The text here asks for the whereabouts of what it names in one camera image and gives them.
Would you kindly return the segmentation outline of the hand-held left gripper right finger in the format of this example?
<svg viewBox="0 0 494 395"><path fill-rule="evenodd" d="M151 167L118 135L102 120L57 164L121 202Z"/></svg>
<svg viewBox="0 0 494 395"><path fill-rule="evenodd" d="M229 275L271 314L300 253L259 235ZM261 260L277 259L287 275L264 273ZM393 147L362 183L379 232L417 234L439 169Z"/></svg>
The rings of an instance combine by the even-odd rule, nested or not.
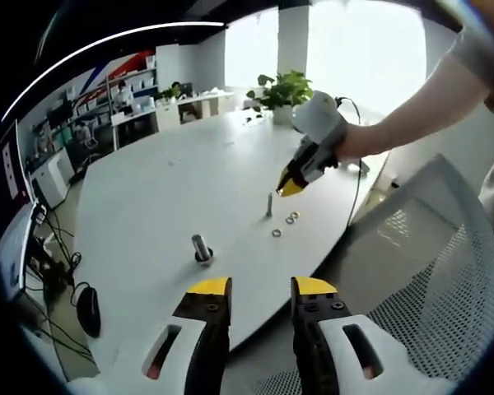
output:
<svg viewBox="0 0 494 395"><path fill-rule="evenodd" d="M449 394L448 379L417 370L405 345L353 315L324 280L291 279L293 351L304 394Z"/></svg>

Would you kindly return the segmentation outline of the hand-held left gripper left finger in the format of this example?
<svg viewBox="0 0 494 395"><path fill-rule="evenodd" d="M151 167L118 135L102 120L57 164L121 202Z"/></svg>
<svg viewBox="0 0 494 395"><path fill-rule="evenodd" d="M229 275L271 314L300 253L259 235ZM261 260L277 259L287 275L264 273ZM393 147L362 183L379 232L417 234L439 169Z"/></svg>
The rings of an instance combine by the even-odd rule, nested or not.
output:
<svg viewBox="0 0 494 395"><path fill-rule="evenodd" d="M125 342L104 373L69 394L218 394L230 350L232 279L191 286L172 315Z"/></svg>

